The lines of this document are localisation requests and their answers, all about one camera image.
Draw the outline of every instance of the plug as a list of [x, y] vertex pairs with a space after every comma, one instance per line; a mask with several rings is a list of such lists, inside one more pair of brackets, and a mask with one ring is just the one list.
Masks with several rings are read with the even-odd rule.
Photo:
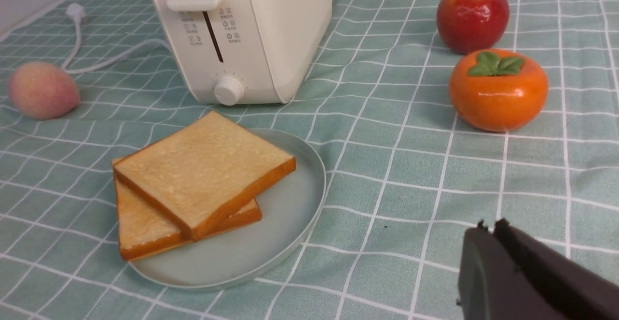
[[64, 12], [69, 18], [73, 19], [76, 23], [79, 23], [82, 18], [86, 16], [86, 10], [82, 5], [77, 3], [71, 3], [69, 7], [67, 7], [67, 11]]

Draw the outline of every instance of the light green plate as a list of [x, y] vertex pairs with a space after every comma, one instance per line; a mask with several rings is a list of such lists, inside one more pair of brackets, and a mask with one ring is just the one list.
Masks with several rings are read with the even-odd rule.
[[263, 219], [130, 263], [141, 276], [173, 288], [221, 290], [269, 271], [307, 237], [323, 208], [327, 180], [323, 160], [289, 133], [250, 131], [296, 157], [296, 170], [256, 197]]

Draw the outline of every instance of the toaster lever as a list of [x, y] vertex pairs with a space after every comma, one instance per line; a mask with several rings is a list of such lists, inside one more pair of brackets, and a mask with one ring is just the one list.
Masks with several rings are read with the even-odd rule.
[[208, 12], [217, 9], [221, 0], [168, 0], [168, 8], [176, 12]]

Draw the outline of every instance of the bread slice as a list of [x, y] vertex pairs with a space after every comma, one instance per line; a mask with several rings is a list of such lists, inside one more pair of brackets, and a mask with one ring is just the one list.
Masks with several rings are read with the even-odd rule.
[[215, 111], [114, 166], [193, 241], [294, 170], [294, 156]]
[[[112, 160], [116, 164], [123, 157]], [[126, 185], [114, 179], [117, 192], [118, 244], [120, 256], [125, 261], [136, 261], [175, 247], [191, 243], [181, 231], [160, 212]], [[230, 232], [256, 223], [263, 214], [255, 199], [252, 199], [235, 214], [224, 219], [204, 238]]]

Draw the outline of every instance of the green leaf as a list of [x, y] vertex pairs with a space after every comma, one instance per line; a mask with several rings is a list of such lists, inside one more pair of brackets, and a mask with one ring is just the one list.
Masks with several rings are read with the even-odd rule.
[[489, 69], [484, 64], [477, 64], [472, 66], [468, 71], [469, 76], [492, 76], [493, 73], [491, 69]]
[[495, 75], [497, 76], [502, 76], [502, 75], [517, 75], [518, 73], [520, 73], [520, 69], [518, 67], [515, 66], [508, 66], [502, 70], [499, 70]]
[[524, 59], [516, 56], [504, 57], [501, 59], [498, 65], [499, 74], [503, 75], [517, 75], [520, 73], [520, 67], [524, 65]]
[[497, 53], [488, 51], [480, 52], [475, 59], [477, 64], [485, 65], [491, 70], [497, 68], [501, 61], [501, 57]]

